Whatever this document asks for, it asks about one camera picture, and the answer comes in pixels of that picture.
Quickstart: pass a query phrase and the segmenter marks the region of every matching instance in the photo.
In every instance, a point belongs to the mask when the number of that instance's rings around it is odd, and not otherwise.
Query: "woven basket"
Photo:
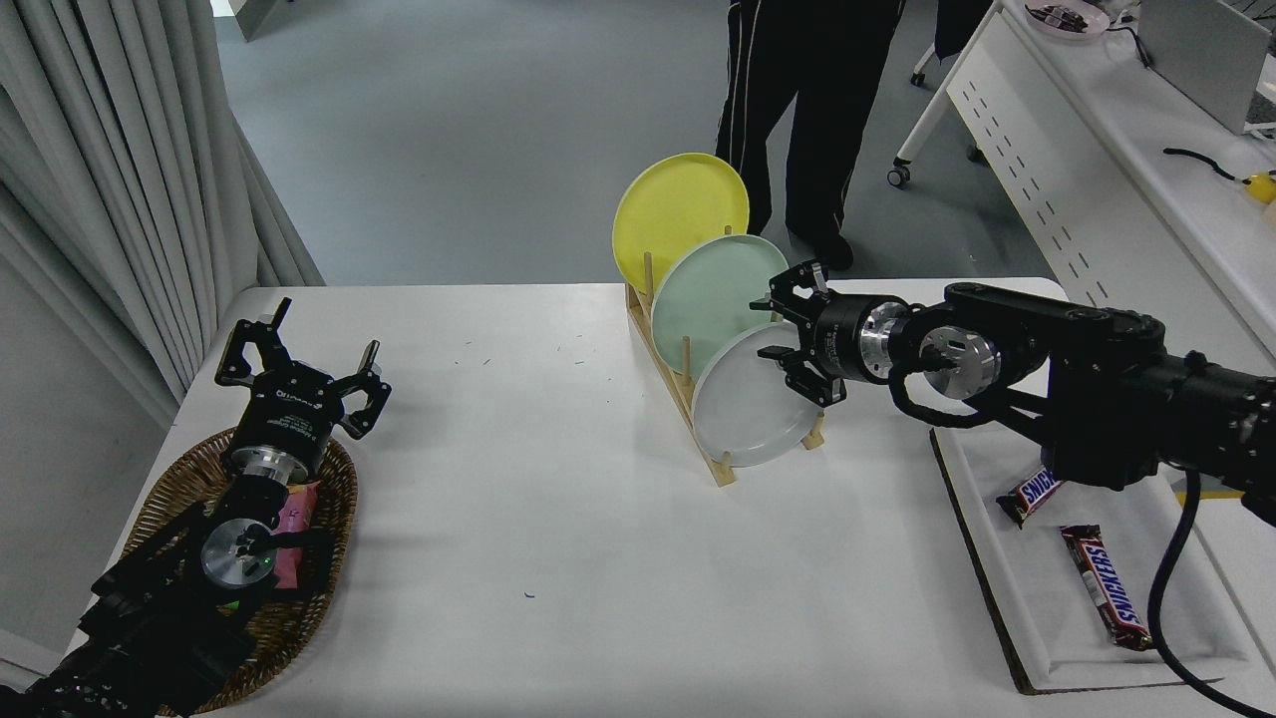
[[[135,550],[188,506],[197,501],[216,502],[228,485],[222,469],[222,451],[230,446],[234,430],[204,440],[191,448],[160,477],[147,496],[137,523],[124,545],[124,553]],[[332,575],[328,585],[306,601],[271,602],[248,624],[248,633],[256,639],[249,662],[226,682],[221,692],[197,710],[205,713],[237,703],[278,676],[314,635],[332,603],[333,589],[350,542],[355,520],[359,482],[350,455],[336,441],[329,441],[319,467],[318,502],[310,519],[311,528],[332,532],[336,539]],[[305,584],[314,575],[314,557],[302,553],[299,579]],[[167,708],[161,715],[174,715]]]

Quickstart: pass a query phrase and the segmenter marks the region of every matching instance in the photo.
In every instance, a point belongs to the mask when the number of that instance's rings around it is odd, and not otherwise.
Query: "snickers bar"
[[[1139,621],[1125,587],[1116,576],[1099,527],[1062,527],[1059,533],[1068,545],[1072,561],[1077,565],[1077,571],[1081,571],[1081,580],[1086,584],[1090,599],[1099,610],[1113,643],[1131,650],[1152,648],[1152,635]]]
[[[1023,522],[1037,510],[1039,506],[1045,504],[1045,500],[1054,496],[1054,492],[1063,485],[1063,482],[1057,482],[1054,474],[1050,469],[1041,468],[1032,473],[1028,478],[1023,480],[1014,488],[997,497],[997,504],[1005,511],[1005,515],[1011,518],[1021,529],[1023,528]]]

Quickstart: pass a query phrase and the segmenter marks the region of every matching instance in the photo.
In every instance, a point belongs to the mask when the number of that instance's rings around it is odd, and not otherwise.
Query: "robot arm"
[[[369,343],[359,370],[333,377],[293,361],[278,335],[287,298],[268,321],[237,321],[216,381],[253,395],[221,463],[231,480],[216,506],[195,504],[122,557],[93,584],[100,597],[80,619],[88,643],[26,694],[0,687],[0,715],[15,718],[151,717],[160,705],[188,715],[221,690],[251,656],[245,626],[268,601],[310,590],[274,590],[279,548],[316,552],[320,585],[333,538],[322,529],[272,536],[288,483],[314,481],[336,426],[361,439],[390,388]],[[262,371],[245,361],[248,343]],[[343,399],[367,395],[347,413]],[[232,613],[222,607],[237,603]]]
[[[817,261],[772,278],[754,306],[798,325],[799,347],[759,355],[817,404],[845,399],[845,380],[884,385],[901,412],[923,422],[998,422],[1027,437],[1060,481],[1120,491],[1164,462],[1217,477],[1276,525],[1276,379],[1211,365],[1194,351],[1168,353],[1165,325],[1152,316],[971,282],[949,284],[940,304],[909,305],[838,293]],[[1045,397],[1013,389],[1046,358]],[[916,404],[905,386],[915,374],[975,412]]]

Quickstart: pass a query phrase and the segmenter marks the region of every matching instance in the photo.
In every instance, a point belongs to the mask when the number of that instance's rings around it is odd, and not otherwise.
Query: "black cable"
[[[1188,671],[1183,666],[1183,662],[1170,650],[1170,647],[1165,644],[1165,634],[1161,631],[1161,603],[1165,601],[1165,587],[1170,583],[1170,574],[1174,573],[1174,566],[1179,562],[1183,547],[1187,546],[1188,536],[1192,534],[1192,524],[1196,523],[1197,509],[1201,506],[1201,473],[1189,469],[1187,477],[1187,499],[1183,502],[1183,515],[1179,518],[1179,525],[1174,529],[1174,536],[1170,538],[1170,546],[1165,550],[1165,556],[1161,557],[1161,565],[1156,569],[1156,578],[1152,579],[1152,592],[1147,599],[1147,629],[1152,634],[1152,640],[1156,641],[1156,652],[1161,654],[1165,664],[1198,694],[1228,710],[1234,710],[1249,718],[1276,718],[1271,713],[1265,713],[1252,705],[1240,703],[1206,685],[1205,681]]]
[[[1161,149],[1161,152],[1165,152],[1166,154],[1182,154],[1184,157],[1192,157],[1193,159],[1201,159],[1206,165],[1213,167],[1213,171],[1217,172],[1219,176],[1226,177],[1231,181],[1236,181],[1236,176],[1229,172],[1228,170],[1220,167],[1219,162],[1215,162],[1213,157],[1202,154],[1199,152],[1193,152],[1191,149],[1183,149],[1182,147],[1166,147],[1165,149]]]
[[[1151,68],[1152,56],[1147,54],[1147,47],[1143,47],[1143,41],[1139,40],[1138,33],[1134,32],[1134,28],[1129,26],[1110,27],[1108,28],[1108,32],[1120,32],[1123,29],[1129,32],[1131,37],[1134,38],[1134,52],[1138,54],[1138,61],[1143,62],[1143,68]]]
[[[993,417],[984,412],[975,412],[974,414],[949,414],[947,412],[940,412],[939,409],[931,409],[929,407],[923,407],[909,397],[909,389],[905,386],[905,380],[909,375],[916,372],[902,369],[896,365],[891,369],[888,375],[887,386],[891,389],[891,400],[894,403],[896,409],[898,409],[905,417],[912,417],[919,422],[925,422],[931,427],[943,427],[948,430],[974,430],[975,427],[983,427],[994,421]]]

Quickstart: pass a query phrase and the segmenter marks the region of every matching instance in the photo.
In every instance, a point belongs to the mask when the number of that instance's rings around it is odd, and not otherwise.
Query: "gray wall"
[[[0,330],[0,633],[61,654],[167,427],[5,263]]]

